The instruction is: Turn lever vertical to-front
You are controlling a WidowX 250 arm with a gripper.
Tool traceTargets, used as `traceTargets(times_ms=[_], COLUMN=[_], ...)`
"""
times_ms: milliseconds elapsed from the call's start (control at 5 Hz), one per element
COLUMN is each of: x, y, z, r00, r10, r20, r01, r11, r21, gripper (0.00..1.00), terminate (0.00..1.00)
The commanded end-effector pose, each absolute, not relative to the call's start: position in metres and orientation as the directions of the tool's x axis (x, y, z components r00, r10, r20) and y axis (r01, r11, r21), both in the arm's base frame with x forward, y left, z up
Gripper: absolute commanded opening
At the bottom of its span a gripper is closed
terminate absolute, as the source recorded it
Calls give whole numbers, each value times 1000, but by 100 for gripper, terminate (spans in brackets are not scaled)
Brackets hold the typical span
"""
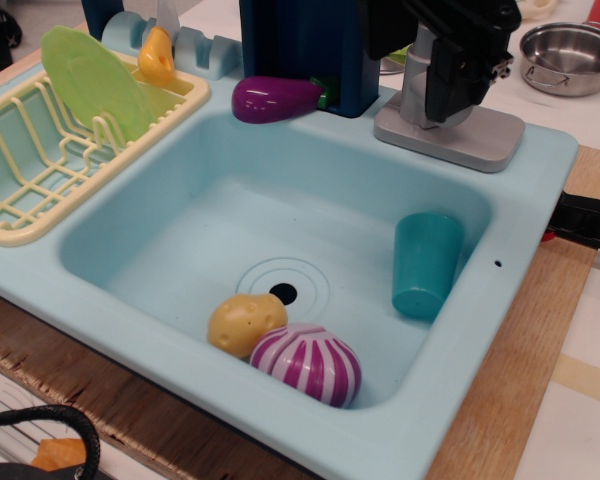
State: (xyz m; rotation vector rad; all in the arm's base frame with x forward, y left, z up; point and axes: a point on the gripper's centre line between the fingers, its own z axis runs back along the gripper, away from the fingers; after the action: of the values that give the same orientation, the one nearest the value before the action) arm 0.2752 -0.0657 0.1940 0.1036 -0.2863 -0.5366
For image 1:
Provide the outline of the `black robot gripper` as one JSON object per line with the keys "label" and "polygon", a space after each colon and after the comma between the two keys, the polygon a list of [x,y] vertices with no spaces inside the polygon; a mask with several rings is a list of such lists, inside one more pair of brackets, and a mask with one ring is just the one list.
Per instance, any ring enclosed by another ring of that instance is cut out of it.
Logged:
{"label": "black robot gripper", "polygon": [[442,123],[481,104],[509,74],[511,34],[522,22],[514,1],[359,1],[364,48],[379,60],[414,44],[417,27],[433,34],[425,115]]}

